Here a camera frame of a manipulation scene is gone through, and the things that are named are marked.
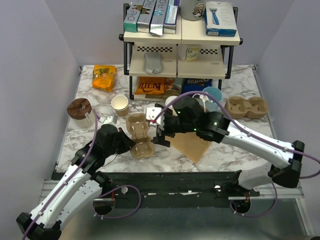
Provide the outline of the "brown paper cups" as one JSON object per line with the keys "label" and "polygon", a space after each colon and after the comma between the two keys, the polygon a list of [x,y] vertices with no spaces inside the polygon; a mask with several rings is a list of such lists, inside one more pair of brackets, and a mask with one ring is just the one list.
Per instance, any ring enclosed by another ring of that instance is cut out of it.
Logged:
{"label": "brown paper cups", "polygon": [[116,95],[111,100],[111,107],[119,117],[124,117],[129,113],[129,100],[125,95]]}

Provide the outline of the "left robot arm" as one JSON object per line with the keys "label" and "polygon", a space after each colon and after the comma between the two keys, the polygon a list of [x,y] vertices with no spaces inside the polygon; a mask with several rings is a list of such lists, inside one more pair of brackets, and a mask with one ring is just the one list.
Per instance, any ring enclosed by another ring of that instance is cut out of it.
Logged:
{"label": "left robot arm", "polygon": [[120,186],[99,171],[105,160],[130,151],[135,142],[121,128],[103,124],[93,139],[79,149],[63,177],[47,197],[29,213],[16,219],[23,239],[57,240],[71,218],[95,198],[113,196]]}

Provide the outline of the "single cardboard cup carrier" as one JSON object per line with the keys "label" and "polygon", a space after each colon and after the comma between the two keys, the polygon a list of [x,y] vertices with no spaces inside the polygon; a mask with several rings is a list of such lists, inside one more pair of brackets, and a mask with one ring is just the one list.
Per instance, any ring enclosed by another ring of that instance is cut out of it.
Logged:
{"label": "single cardboard cup carrier", "polygon": [[126,129],[131,134],[135,146],[130,153],[135,159],[146,159],[155,153],[155,145],[148,136],[150,126],[144,113],[133,113],[126,119]]}

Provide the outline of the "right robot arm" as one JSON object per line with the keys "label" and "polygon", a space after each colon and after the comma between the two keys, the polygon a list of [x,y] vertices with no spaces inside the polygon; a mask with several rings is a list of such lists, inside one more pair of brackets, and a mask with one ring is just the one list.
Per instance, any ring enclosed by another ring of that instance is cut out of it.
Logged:
{"label": "right robot arm", "polygon": [[236,172],[235,180],[230,183],[230,191],[236,196],[265,184],[289,189],[297,187],[305,149],[303,142],[290,143],[265,136],[218,111],[205,111],[190,96],[175,99],[172,106],[176,115],[159,104],[145,109],[149,125],[156,127],[154,144],[169,147],[170,142],[165,137],[195,133],[202,140],[234,146],[266,160],[264,165]]}

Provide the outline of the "brown paper bag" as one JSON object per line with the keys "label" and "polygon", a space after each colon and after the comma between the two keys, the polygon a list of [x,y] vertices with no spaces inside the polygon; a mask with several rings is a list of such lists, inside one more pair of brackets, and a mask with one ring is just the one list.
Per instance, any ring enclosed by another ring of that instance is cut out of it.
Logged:
{"label": "brown paper bag", "polygon": [[195,132],[176,133],[175,136],[166,137],[170,146],[177,149],[195,164],[200,161],[202,156],[211,145],[211,141],[199,138]]}

